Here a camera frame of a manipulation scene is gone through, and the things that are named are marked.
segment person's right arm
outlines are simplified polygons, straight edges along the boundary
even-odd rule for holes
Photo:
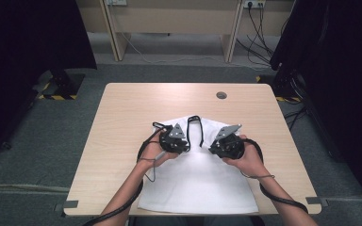
[[[237,167],[241,172],[248,176],[266,176],[270,175],[269,171],[264,167],[257,150],[254,145],[245,142],[245,154],[240,159],[224,158],[226,164]],[[275,181],[272,177],[264,177],[257,179],[260,184],[273,196],[293,200],[289,194]],[[309,216],[303,209],[284,204],[281,202],[272,201],[278,213],[280,214],[283,222],[287,226],[304,225],[311,226],[317,225],[316,221]]]

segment gray carpet floor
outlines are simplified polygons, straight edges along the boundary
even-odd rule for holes
[[[63,218],[60,206],[107,83],[255,83],[261,73],[274,74],[242,67],[104,64],[71,72],[86,75],[77,99],[36,100],[11,136],[12,148],[0,151],[0,225],[80,225],[88,220]],[[41,86],[48,76],[41,77]],[[279,106],[287,114],[302,104]],[[310,116],[298,119],[291,134],[318,196],[328,203],[313,218],[320,225],[362,225],[362,188],[346,164],[329,156]],[[263,219],[266,225],[282,225],[276,215]]]

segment person's left hand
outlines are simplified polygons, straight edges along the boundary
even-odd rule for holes
[[[158,167],[161,164],[163,164],[165,161],[169,159],[174,159],[179,155],[178,153],[166,152],[161,158],[155,161],[155,158],[163,151],[159,144],[159,136],[161,133],[163,133],[163,131],[157,133],[154,137],[152,137],[151,142],[146,146],[145,150],[143,150],[143,153],[140,156],[139,162],[140,161],[150,162],[151,163],[149,164],[150,168],[154,166],[154,162],[155,162],[155,167]]]

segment person's left arm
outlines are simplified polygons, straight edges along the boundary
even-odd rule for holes
[[[162,149],[160,144],[158,143],[159,134],[157,133],[152,139],[151,143],[143,151],[140,161],[136,164],[136,166],[132,169],[131,173],[128,175],[127,179],[125,179],[123,185],[119,188],[110,202],[107,204],[107,207],[104,209],[101,215],[107,214],[115,209],[118,209],[122,205],[124,205],[137,191],[140,182],[143,180],[143,175],[152,167],[158,167],[168,159],[173,159],[178,156],[178,153],[164,153],[162,157],[158,160],[154,160],[158,157]],[[125,222],[128,219],[128,214],[131,207],[128,207],[118,215],[108,218],[102,222],[99,222],[95,225],[110,225],[110,226],[124,226]]]

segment white outlet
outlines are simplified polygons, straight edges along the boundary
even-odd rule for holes
[[[244,8],[248,8],[250,2],[252,3],[252,8],[264,8],[264,5],[266,5],[266,0],[246,0]]]
[[[109,6],[127,6],[127,0],[106,0]]]

